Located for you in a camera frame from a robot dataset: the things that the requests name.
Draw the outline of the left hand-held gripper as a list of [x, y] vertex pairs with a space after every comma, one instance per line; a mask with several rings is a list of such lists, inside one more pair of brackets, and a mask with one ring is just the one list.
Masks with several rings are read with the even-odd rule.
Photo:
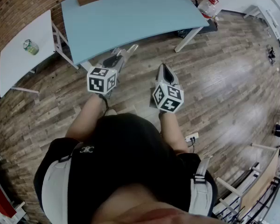
[[106, 95], [115, 88], [122, 68], [137, 48], [137, 44], [127, 51], [115, 48], [107, 58], [101, 59], [96, 66], [91, 66], [87, 73], [88, 91]]

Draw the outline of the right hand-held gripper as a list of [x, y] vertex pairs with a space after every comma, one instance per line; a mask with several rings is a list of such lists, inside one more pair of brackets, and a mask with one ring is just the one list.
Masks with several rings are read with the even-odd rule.
[[162, 63], [157, 71], [155, 87], [151, 88], [150, 107], [175, 113], [184, 103], [184, 91], [173, 70]]

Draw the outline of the person's left forearm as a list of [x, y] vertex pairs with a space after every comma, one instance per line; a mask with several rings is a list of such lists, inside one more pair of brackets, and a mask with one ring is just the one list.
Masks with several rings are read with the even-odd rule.
[[65, 137], [76, 139], [80, 142], [87, 140], [94, 131], [98, 119], [107, 109], [106, 98], [102, 95], [92, 94], [70, 125]]

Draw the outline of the person's right forearm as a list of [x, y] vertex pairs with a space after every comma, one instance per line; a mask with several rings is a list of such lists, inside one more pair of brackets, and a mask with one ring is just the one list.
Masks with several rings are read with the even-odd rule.
[[174, 113], [160, 112], [161, 136], [164, 141], [179, 155], [189, 153], [189, 148], [179, 127]]

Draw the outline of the light blue table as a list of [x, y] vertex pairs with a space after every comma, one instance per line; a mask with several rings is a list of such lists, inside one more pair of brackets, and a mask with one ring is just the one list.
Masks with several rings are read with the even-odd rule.
[[63, 21], [73, 63], [151, 36], [208, 25], [191, 0], [64, 0]]

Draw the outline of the white power strip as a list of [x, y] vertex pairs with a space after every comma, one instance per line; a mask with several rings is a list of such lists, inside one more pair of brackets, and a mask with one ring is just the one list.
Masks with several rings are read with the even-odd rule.
[[190, 141], [194, 141], [194, 140], [196, 140], [196, 139], [198, 139], [198, 138], [199, 138], [199, 134], [198, 134], [198, 132], [196, 132], [196, 133], [187, 135], [187, 136], [185, 137], [185, 140], [186, 140], [186, 142], [190, 142]]

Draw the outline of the person's black t-shirt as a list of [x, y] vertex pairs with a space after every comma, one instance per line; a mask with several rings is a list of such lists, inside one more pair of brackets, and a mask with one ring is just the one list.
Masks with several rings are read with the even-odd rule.
[[190, 208], [197, 154], [179, 154], [155, 126], [130, 113], [101, 117], [89, 139], [51, 142], [34, 178], [41, 209], [50, 222], [90, 224], [118, 188], [146, 187], [158, 201]]

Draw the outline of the black dotted mat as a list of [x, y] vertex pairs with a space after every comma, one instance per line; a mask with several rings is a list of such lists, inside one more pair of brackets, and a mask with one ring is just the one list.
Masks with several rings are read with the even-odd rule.
[[[206, 27], [203, 27], [199, 32], [198, 34], [203, 34], [203, 33], [208, 33], [208, 32], [215, 32], [217, 31], [217, 23], [214, 22], [212, 19], [209, 19], [208, 20], [208, 26]], [[180, 37], [180, 38], [185, 38], [189, 32], [191, 32], [193, 29], [192, 28], [189, 28], [189, 29], [184, 29], [184, 30], [178, 30], [178, 31], [175, 31], [174, 34], [177, 36], [177, 37]]]

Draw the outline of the clear water bottle red label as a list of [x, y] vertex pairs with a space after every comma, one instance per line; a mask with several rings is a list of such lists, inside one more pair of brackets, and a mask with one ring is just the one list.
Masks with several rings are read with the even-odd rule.
[[198, 5], [198, 10], [206, 19], [212, 18], [216, 13], [218, 0], [206, 0]]

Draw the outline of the glass jar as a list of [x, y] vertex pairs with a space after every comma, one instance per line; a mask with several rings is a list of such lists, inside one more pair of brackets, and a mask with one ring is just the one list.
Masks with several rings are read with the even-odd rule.
[[38, 45], [35, 42], [31, 41], [30, 39], [27, 39], [23, 43], [23, 49], [34, 56], [39, 52]]

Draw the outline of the person's neck and chin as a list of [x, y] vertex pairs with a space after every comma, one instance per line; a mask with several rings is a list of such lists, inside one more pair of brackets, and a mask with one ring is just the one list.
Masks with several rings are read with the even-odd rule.
[[101, 204], [91, 224], [224, 224], [218, 219], [192, 215], [159, 202], [144, 186], [118, 188]]

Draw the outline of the black floor device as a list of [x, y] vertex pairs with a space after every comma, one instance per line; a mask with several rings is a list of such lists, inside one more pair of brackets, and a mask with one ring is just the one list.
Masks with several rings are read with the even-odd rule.
[[273, 49], [273, 47], [271, 45], [267, 45], [266, 46], [267, 52], [268, 52], [268, 59], [270, 61], [270, 64], [273, 65], [275, 63], [275, 50]]

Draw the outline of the white desk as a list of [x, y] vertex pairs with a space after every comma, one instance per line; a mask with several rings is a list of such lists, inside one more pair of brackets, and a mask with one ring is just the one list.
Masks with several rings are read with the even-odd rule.
[[251, 11], [244, 15], [243, 18], [245, 19], [249, 16], [263, 19], [268, 25], [268, 28], [272, 30], [276, 39], [280, 39], [280, 33], [277, 29], [279, 24], [269, 9], [264, 9], [263, 7], [255, 6]]

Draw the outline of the wooden table white frame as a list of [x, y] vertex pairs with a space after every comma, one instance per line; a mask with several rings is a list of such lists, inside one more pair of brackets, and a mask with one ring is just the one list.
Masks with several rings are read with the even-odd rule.
[[254, 143], [251, 146], [271, 154], [266, 166], [261, 168], [258, 163], [252, 166], [250, 173], [236, 187], [217, 178], [217, 182], [230, 193], [219, 198], [213, 213], [226, 224], [258, 224], [262, 212], [269, 211], [267, 204], [275, 198], [280, 187], [280, 179], [276, 176], [280, 146], [267, 147]]

